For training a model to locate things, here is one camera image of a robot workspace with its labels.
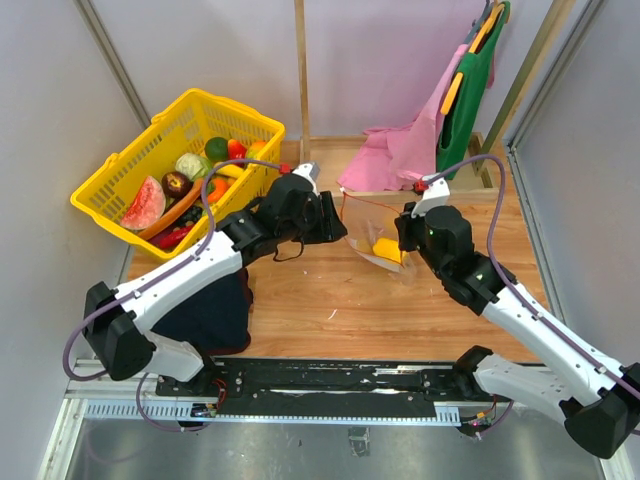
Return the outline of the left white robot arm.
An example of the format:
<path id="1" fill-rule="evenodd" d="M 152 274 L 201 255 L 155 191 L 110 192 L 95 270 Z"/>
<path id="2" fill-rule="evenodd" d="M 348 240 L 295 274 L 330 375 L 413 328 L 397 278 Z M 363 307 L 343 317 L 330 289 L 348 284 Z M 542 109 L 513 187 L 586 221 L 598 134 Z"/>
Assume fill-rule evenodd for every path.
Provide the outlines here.
<path id="1" fill-rule="evenodd" d="M 154 332 L 171 310 L 280 244 L 333 243 L 345 237 L 333 198 L 316 185 L 318 167 L 305 163 L 276 179 L 255 210 L 227 215 L 203 240 L 174 259 L 115 289 L 99 282 L 86 294 L 82 334 L 114 381 L 145 372 L 178 380 L 190 394 L 207 393 L 214 371 L 201 348 Z"/>

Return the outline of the clear zip top bag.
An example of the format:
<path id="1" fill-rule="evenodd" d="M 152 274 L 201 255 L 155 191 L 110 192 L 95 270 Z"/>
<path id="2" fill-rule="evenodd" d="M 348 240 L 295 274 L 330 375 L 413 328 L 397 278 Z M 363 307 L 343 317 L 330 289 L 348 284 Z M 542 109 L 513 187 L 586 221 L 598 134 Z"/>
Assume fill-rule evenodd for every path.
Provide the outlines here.
<path id="1" fill-rule="evenodd" d="M 371 246 L 381 237 L 398 242 L 398 233 L 394 225 L 394 220 L 399 216 L 399 211 L 396 208 L 357 197 L 344 189 L 341 190 L 341 194 L 342 205 L 339 217 L 348 230 L 345 237 L 346 243 L 355 253 L 356 250 L 370 252 Z M 410 285 L 416 277 L 416 267 L 409 254 L 403 268 L 382 269 L 386 270 L 392 279 L 403 285 Z"/>

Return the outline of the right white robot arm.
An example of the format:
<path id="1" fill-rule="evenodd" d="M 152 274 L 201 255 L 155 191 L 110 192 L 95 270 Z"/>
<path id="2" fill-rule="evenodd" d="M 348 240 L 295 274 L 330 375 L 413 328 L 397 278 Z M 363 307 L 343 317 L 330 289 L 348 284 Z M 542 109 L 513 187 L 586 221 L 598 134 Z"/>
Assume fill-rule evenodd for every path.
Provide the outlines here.
<path id="1" fill-rule="evenodd" d="M 475 346 L 456 363 L 455 392 L 505 397 L 562 424 L 582 449 L 610 459 L 639 425 L 639 366 L 606 355 L 543 308 L 494 258 L 476 251 L 471 224 L 453 206 L 404 206 L 394 221 L 458 304 L 518 339 L 545 371 Z"/>

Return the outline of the yellow banana bunch toy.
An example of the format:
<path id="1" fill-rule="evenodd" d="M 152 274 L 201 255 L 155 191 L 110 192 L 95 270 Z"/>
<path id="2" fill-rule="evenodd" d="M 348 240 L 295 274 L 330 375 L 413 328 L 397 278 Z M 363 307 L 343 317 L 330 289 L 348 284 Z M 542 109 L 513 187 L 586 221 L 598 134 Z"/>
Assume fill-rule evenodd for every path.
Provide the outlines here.
<path id="1" fill-rule="evenodd" d="M 408 254 L 399 248 L 399 243 L 390 238 L 379 238 L 370 248 L 370 252 L 356 250 L 356 253 L 374 265 L 396 270 L 403 268 Z"/>

